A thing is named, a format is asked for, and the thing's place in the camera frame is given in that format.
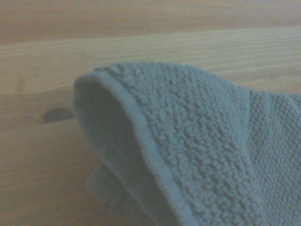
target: wooden surface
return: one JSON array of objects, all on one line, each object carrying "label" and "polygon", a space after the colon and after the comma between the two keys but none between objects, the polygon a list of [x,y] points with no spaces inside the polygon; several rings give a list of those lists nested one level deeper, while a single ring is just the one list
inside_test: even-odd
[{"label": "wooden surface", "polygon": [[100,160],[76,118],[44,123],[56,108],[74,116],[73,82],[94,67],[189,64],[236,85],[301,93],[297,0],[15,0],[0,10],[3,226],[130,226],[101,216],[86,189]]}]

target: folded towel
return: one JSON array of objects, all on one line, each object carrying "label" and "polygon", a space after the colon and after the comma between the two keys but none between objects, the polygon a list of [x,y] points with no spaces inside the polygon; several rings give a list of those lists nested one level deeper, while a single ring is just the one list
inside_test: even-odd
[{"label": "folded towel", "polygon": [[88,188],[134,225],[301,225],[300,94],[125,63],[79,77],[73,106],[102,160]]}]

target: green towel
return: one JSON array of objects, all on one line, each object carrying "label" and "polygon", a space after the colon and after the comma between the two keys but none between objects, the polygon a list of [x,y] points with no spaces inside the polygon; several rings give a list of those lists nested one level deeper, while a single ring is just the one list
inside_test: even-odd
[{"label": "green towel", "polygon": [[140,226],[300,226],[301,95],[189,65],[124,63],[74,84],[102,160],[91,192]]}]

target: wood grain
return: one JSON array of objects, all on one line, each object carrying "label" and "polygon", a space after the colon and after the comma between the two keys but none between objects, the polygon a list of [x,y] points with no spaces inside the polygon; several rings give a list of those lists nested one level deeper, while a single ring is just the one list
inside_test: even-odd
[{"label": "wood grain", "polygon": [[[72,109],[102,65],[188,64],[236,85],[301,93],[301,3],[291,0],[0,2],[0,225],[129,226],[85,187],[100,160]],[[44,123],[46,112],[73,119]]]}]

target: towel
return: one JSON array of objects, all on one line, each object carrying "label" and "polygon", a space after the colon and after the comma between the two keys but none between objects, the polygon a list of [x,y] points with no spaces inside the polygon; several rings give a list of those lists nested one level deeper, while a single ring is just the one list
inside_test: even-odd
[{"label": "towel", "polygon": [[73,107],[102,161],[87,187],[133,225],[301,225],[300,94],[133,62],[77,78]]}]

